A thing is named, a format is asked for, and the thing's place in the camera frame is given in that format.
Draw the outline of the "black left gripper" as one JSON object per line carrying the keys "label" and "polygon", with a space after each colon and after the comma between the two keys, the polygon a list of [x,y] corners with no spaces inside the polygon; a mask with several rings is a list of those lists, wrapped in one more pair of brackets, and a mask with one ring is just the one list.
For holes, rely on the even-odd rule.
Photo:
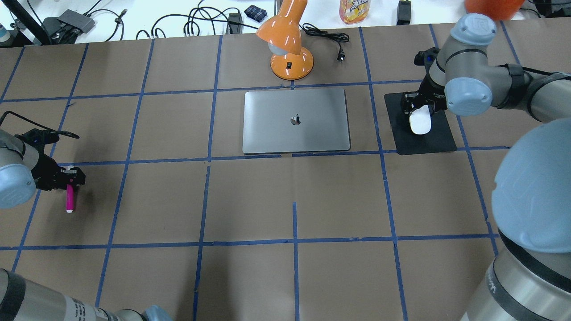
{"label": "black left gripper", "polygon": [[79,167],[66,169],[45,154],[39,156],[32,169],[32,176],[35,187],[44,191],[67,189],[68,185],[79,186],[86,183],[86,175]]}

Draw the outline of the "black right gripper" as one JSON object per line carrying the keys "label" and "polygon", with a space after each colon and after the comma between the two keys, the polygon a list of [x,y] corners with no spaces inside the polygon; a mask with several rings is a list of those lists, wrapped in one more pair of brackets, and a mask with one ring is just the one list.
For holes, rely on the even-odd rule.
{"label": "black right gripper", "polygon": [[410,115],[414,110],[428,106],[429,114],[448,109],[444,93],[444,86],[431,79],[423,79],[418,90],[404,92],[401,95],[400,107],[405,115]]}

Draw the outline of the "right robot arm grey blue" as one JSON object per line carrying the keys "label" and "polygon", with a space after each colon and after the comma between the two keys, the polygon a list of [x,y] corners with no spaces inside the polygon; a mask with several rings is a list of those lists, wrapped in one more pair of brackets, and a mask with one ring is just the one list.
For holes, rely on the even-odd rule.
{"label": "right robot arm grey blue", "polygon": [[540,125],[506,153],[494,182],[492,213],[504,248],[488,267],[463,321],[568,321],[571,318],[570,75],[518,64],[491,66],[491,18],[467,13],[440,49],[420,51],[426,68],[401,97],[414,133],[439,111],[526,112]]}

